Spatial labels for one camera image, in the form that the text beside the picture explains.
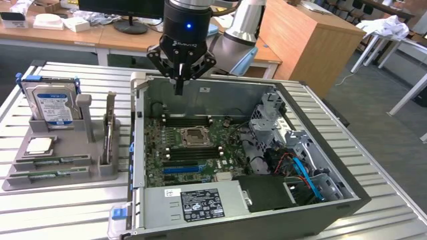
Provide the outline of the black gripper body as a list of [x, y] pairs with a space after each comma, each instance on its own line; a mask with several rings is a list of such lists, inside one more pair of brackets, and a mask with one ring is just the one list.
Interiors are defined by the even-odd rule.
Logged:
[[209, 9], [188, 9], [164, 2], [162, 35], [158, 46], [169, 61], [169, 76], [189, 77], [194, 70], [192, 65], [205, 55], [206, 34], [212, 11]]

